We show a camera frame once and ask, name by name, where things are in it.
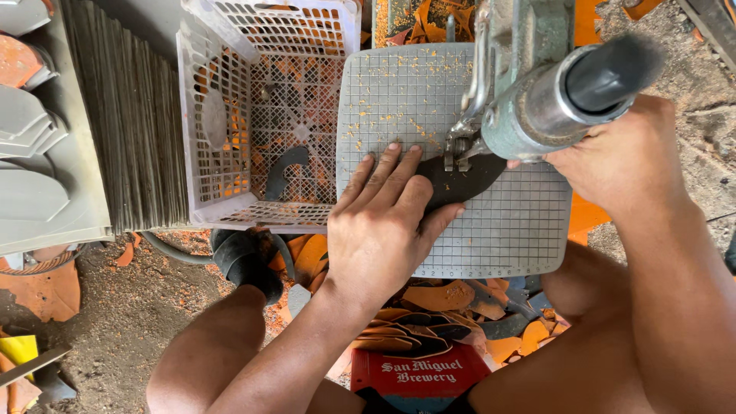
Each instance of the left hand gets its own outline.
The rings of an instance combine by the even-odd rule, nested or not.
[[[400,145],[390,144],[367,183],[373,157],[366,155],[328,220],[330,271],[325,284],[355,305],[376,311],[465,211],[456,203],[424,217],[433,189],[429,179],[414,175],[422,149],[414,145],[397,166],[400,154]]]

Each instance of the metal bar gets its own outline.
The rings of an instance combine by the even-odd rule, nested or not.
[[[29,373],[32,373],[33,371],[47,366],[48,364],[66,355],[69,351],[71,351],[71,346],[62,345],[58,348],[52,349],[51,351],[44,352],[39,357],[31,359],[24,364],[20,364],[17,367],[9,370],[8,372],[0,374],[0,387],[12,384],[13,382],[18,381]]]

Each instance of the right hand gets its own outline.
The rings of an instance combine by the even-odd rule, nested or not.
[[[672,102],[639,95],[629,111],[597,125],[572,147],[547,154],[585,200],[616,218],[689,203],[675,139]]]

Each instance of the forearm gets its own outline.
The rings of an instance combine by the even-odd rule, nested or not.
[[[634,341],[647,394],[664,411],[717,412],[734,403],[736,284],[700,209],[617,216],[631,271]]]
[[[209,413],[304,413],[332,364],[380,306],[337,292],[328,279],[256,356]]]

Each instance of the gray cutting mat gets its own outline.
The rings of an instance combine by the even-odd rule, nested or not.
[[[471,43],[372,49],[345,63],[337,129],[337,192],[367,153],[391,142],[442,154],[470,83]],[[505,171],[437,239],[417,277],[488,278],[546,273],[562,263],[572,189],[547,163]]]

